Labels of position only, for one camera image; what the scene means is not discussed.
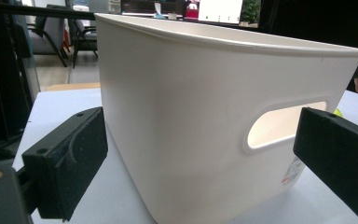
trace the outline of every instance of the yellow-green object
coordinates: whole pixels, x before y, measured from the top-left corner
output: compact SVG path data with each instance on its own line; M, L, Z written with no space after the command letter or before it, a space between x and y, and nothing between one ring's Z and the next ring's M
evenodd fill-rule
M340 116L340 117L344 118L344 117L342 116L341 111L339 111L338 108L334 111L334 114L337 115L337 116Z

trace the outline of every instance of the green plant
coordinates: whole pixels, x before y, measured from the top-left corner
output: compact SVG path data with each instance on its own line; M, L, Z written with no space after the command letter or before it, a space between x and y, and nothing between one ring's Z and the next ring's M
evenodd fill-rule
M255 23L260 10L260 0L243 0L241 9L241 21Z

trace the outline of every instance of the desk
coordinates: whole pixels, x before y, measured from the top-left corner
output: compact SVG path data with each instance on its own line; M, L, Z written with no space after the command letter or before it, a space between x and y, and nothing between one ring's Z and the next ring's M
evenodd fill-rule
M50 91L37 95L13 167L22 166L21 153L75 113L101 105L100 89ZM346 91L338 105L346 119L358 124L358 94ZM101 169L80 201L71 224L156 223L133 185L108 133L109 152ZM61 220L41 219L35 224ZM284 194L235 217L229 224L358 224L358 217L310 169Z

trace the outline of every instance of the floor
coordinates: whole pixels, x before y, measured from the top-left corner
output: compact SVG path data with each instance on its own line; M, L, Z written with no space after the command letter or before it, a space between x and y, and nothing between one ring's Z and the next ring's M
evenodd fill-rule
M75 68L72 67L72 50L64 67L56 55L35 55L36 72L41 91L57 84L99 82L98 59L92 51L79 51Z

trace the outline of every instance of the storage bin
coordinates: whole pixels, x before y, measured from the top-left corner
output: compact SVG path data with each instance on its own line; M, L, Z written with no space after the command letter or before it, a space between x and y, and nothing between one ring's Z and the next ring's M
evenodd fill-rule
M358 49L96 14L105 120L159 224L225 223L292 187L302 106L334 111Z

